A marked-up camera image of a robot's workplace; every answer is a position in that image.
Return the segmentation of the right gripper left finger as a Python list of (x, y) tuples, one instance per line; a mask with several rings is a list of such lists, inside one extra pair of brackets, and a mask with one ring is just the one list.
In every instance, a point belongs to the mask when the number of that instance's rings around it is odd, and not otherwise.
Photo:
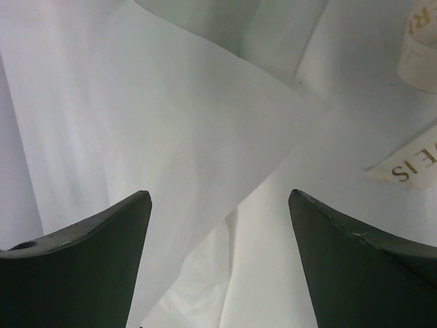
[(125, 327), (152, 211), (147, 191), (1, 252), (2, 327)]

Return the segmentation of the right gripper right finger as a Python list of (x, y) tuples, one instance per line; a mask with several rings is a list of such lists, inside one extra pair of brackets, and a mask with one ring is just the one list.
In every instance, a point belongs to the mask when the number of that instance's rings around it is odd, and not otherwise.
[(435, 327), (436, 248), (294, 189), (288, 205), (318, 327)]

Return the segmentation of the cream printed ribbon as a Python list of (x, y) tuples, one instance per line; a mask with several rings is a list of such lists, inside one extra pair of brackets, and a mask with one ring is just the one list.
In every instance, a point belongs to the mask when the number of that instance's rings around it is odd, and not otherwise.
[[(420, 92), (436, 94), (436, 2), (418, 1), (407, 20), (397, 73)], [(372, 180), (426, 190), (436, 186), (436, 122), (429, 123), (378, 164), (363, 171)]]

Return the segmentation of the pink flower bouquet white wrap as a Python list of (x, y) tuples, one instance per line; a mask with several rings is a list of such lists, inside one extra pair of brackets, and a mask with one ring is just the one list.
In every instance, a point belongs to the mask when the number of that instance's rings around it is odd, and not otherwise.
[(2, 1), (42, 229), (150, 192), (129, 327), (317, 327), (299, 189), (436, 244), (436, 95), (398, 75), (416, 1)]

